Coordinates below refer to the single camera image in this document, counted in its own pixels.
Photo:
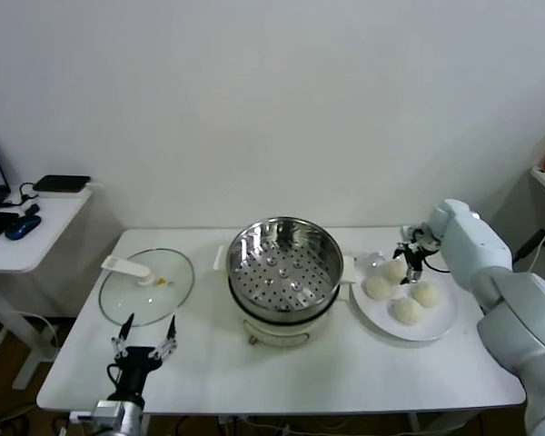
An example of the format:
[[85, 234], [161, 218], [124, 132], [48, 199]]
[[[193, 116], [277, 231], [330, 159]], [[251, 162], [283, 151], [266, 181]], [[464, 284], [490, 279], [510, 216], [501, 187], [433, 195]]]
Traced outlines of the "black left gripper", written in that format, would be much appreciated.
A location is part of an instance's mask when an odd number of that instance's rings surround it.
[[172, 316], [165, 339], [153, 347], [125, 346], [134, 321], [134, 313], [122, 324], [119, 334], [112, 338], [114, 367], [118, 375], [114, 379], [116, 401], [142, 401], [147, 376], [162, 366], [177, 348], [175, 315]]

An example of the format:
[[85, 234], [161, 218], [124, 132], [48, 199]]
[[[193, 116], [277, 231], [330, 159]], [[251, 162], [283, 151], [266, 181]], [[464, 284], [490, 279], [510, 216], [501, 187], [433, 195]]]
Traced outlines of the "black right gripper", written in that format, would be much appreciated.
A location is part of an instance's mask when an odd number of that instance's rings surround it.
[[398, 260], [404, 256], [405, 262], [409, 266], [405, 277], [402, 279], [403, 284], [415, 283], [421, 279], [422, 264], [429, 255], [430, 251], [418, 242], [404, 242], [396, 246], [392, 259]]

